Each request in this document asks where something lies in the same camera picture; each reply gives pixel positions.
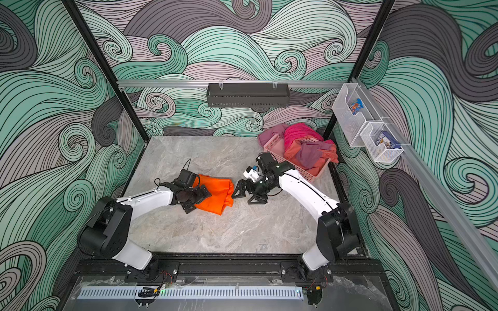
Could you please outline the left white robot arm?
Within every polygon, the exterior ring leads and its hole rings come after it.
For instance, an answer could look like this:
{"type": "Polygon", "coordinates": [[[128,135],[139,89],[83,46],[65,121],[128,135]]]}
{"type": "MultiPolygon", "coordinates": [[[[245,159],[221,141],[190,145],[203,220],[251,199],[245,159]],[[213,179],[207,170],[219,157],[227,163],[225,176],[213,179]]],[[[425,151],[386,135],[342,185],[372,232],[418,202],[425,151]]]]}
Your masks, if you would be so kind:
{"type": "Polygon", "coordinates": [[[78,234],[78,246],[92,255],[123,263],[135,279],[154,281],[160,274],[158,259],[128,238],[133,221],[166,206],[179,205],[188,214],[211,197],[200,176],[186,169],[172,182],[159,178],[155,182],[154,189],[141,194],[99,199],[78,234]]]}

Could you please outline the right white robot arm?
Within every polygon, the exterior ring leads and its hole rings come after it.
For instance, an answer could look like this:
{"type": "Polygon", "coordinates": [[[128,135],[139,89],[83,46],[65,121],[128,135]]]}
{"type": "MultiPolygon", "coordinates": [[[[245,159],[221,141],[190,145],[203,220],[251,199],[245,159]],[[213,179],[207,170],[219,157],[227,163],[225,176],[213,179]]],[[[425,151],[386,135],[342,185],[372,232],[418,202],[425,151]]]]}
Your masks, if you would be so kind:
{"type": "Polygon", "coordinates": [[[361,244],[361,233],[354,208],[338,202],[308,182],[287,161],[278,162],[269,152],[258,155],[257,165],[248,167],[237,182],[232,198],[244,198],[249,205],[268,203],[271,190],[280,188],[290,194],[316,220],[315,243],[301,255],[296,267],[299,278],[314,281],[324,275],[326,265],[345,258],[361,244]]]}

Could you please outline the orange t-shirt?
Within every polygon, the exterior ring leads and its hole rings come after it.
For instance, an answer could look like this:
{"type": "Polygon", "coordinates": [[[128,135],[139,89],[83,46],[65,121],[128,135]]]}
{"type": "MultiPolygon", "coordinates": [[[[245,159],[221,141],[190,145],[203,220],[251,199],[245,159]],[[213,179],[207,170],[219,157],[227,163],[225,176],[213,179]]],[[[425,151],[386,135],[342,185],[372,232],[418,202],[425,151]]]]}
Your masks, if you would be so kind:
{"type": "Polygon", "coordinates": [[[205,185],[211,196],[201,203],[195,204],[197,209],[207,211],[216,215],[222,215],[227,207],[233,206],[232,194],[235,186],[231,179],[214,178],[206,175],[199,175],[199,179],[194,182],[194,186],[205,185]]]}

